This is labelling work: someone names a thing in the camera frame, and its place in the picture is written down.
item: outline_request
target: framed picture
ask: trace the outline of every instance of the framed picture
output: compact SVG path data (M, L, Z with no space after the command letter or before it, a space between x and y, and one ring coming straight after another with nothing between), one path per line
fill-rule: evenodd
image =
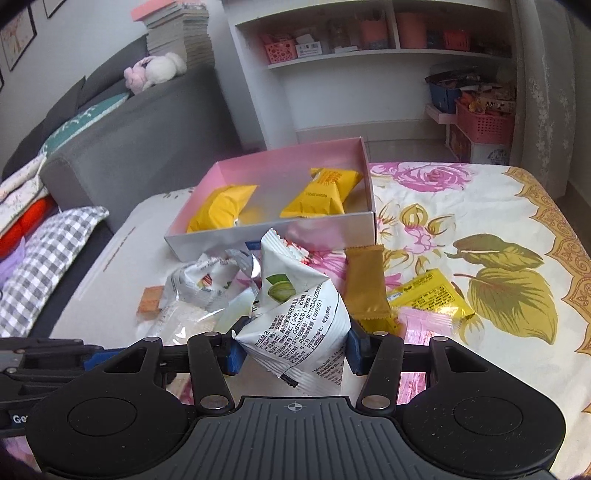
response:
M6 27L0 30L2 49L10 71L36 36L37 30L35 30L33 23L31 6L20 12Z
M45 14L47 15L47 18L51 18L51 16L58 8L61 7L65 1L66 0L43 0L43 6L45 7Z

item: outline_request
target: teal pillow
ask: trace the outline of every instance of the teal pillow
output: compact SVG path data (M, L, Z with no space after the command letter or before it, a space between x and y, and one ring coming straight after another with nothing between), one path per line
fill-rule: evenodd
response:
M128 98L129 93L120 93L119 95L107 98L107 100L103 100L101 103L97 103L96 105L87 108L53 132L41 146L39 153L44 153L49 157L68 140L74 138L80 132L83 132L105 115L115 110Z

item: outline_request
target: tablecloth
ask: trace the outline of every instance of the tablecloth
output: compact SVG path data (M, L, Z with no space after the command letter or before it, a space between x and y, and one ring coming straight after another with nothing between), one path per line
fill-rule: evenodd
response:
M388 287L441 269L478 314L456 326L456 339L561 408L567 436L553 473L591 473L591 261L554 202L515 167L383 163L371 172ZM145 335L138 302L180 265L163 236L189 193L152 197L131 213L54 338L114 348ZM339 252L316 254L313 266L344 278ZM346 366L342 393L355 402L362 382ZM250 359L228 384L237 398L295 393Z

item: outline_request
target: curtain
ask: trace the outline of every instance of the curtain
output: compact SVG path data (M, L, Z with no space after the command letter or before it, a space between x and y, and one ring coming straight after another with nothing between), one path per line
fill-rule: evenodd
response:
M511 165L564 195L574 141L574 63L570 20L556 0L511 0L517 110Z

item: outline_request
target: gray ribbed plate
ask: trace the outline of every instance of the gray ribbed plate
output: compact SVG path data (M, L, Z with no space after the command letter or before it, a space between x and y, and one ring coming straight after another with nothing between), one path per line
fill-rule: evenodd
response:
M170 458L134 480L459 480L422 460L389 420L344 398L245 398L236 412L200 420ZM548 472L532 480L554 477Z

